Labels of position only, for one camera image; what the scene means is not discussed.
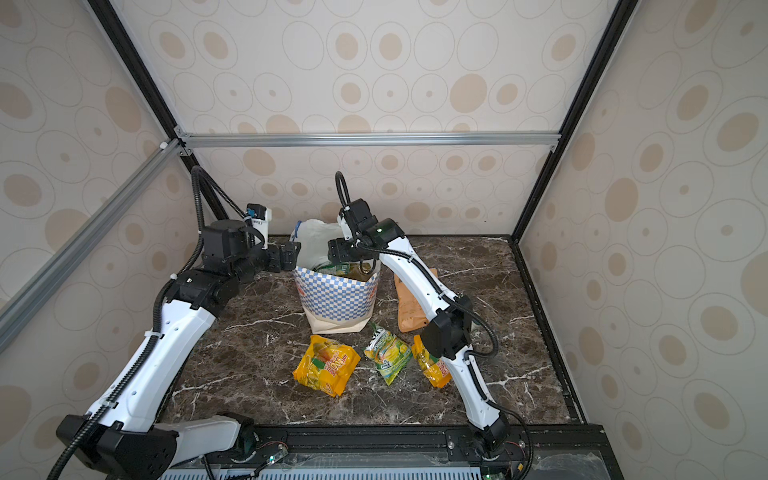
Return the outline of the blue checkered paper bag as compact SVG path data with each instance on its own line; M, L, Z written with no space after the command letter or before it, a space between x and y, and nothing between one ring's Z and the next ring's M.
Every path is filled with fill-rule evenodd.
M374 267L367 282L324 275L314 271L330 263L328 241L342 238L336 224L310 219L296 224L290 240L301 244L293 277L299 299L314 334L342 334L361 331L372 318L380 278L380 266Z

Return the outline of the brown kraft snack pouch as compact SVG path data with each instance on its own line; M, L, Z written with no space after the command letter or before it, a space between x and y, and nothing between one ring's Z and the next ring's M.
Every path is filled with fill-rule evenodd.
M397 275L394 276L394 285L398 295L399 330L402 333L408 333L425 327L429 321L423 309Z

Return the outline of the yellow orange snack bag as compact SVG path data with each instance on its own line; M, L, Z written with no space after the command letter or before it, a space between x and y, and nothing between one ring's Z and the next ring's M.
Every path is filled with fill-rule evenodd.
M312 335L305 354L293 371L293 378L310 389L338 397L345 391L359 361L360 356L352 347Z

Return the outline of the green spring tea candy bag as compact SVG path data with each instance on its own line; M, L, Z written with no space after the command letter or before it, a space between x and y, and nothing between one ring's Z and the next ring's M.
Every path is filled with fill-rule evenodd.
M386 328L373 324L373 334L364 349L387 385L391 385L412 358L411 347Z

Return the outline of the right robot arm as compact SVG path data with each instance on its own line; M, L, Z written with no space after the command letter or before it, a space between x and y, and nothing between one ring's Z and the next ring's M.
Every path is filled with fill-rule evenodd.
M468 423L482 457L491 459L511 442L514 419L523 432L521 467L511 477L524 479L534 460L534 445L523 417L494 401L477 360L493 358L499 339L473 311L471 300L446 287L420 259L400 226L379 220L363 199L352 200L342 172L334 182L341 208L337 217L343 236L328 242L332 263L377 260L389 268L415 297L427 319L421 339L427 351L443 361L458 388Z

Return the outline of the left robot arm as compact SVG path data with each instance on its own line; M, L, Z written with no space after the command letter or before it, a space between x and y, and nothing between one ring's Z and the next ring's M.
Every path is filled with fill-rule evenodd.
M72 458L116 479L158 479L170 467L211 453L240 458L255 450L250 419L235 414L160 424L158 412L192 350L230 300L263 272L295 268L301 246L268 240L269 211L238 209L237 219L206 223L203 186L224 190L200 166L191 171L198 239L190 258L161 287L152 325L115 381L84 415L67 415L56 435L64 449L48 476L58 479Z

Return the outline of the green snack pack in bag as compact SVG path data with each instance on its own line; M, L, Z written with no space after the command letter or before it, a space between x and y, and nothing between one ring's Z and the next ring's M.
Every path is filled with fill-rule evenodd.
M366 262L352 262L340 264L324 264L314 269L315 272L342 277L350 280L367 282L374 273L374 267Z

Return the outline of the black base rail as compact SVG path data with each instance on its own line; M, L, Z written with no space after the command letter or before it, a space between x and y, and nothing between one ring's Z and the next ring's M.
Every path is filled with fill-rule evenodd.
M210 427L171 437L108 433L100 448L119 479L620 479L602 428L513 427L495 453L483 453L462 426L247 425L233 441Z

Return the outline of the horizontal aluminium back rail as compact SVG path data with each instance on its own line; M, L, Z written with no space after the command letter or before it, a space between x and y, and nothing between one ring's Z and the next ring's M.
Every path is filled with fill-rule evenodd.
M331 148L331 147L434 147L434 146L556 146L556 131L516 132L377 132L291 134L180 134L195 148Z

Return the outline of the black frame post left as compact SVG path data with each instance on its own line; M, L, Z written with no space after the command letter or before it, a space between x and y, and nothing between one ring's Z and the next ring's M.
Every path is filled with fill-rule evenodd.
M86 4L143 96L150 112L165 134L165 139L177 140L180 144L180 160L187 172L191 174L193 168L199 166L200 162L180 136L181 127L166 101L166 96L161 92L147 68L141 53L120 19L118 10L111 1L88 0Z

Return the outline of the black frame post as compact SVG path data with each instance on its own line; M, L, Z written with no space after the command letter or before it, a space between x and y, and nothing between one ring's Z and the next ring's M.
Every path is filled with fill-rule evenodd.
M632 15L637 8L637 0L621 0L615 5L603 34L599 37L595 52L587 65L581 83L576 89L575 96L566 112L564 122L559 130L558 143L547 155L536 182L529 194L521 216L510 237L510 244L517 246L530 224L544 193L554 176L554 173L571 142L579 123L584 116L594 92L601 80L608 63L613 56Z
M118 10L111 1L88 0L86 4L143 96L150 112L165 134L165 139L177 140L180 144L180 160L187 172L191 174L193 168L199 166L200 162L180 136L181 127L166 101L166 96L161 92L147 68L141 53L120 19Z

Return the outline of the aluminium left side rail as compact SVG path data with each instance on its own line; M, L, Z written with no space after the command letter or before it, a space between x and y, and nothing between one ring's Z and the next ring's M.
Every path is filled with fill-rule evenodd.
M178 139L156 150L82 227L31 277L1 311L1 349L6 350L51 296L103 240L154 181L168 160L181 152Z

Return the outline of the black frame post right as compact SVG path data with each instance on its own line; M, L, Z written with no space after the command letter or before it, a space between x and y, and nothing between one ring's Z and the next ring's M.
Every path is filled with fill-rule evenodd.
M517 246L530 224L544 193L554 176L554 173L571 142L579 123L584 116L594 92L601 80L608 63L613 56L632 15L637 8L637 0L621 0L615 5L603 34L599 37L595 52L587 65L581 83L576 89L575 96L566 112L564 122L559 130L558 143L547 155L536 182L529 194L521 216L510 237L510 244Z

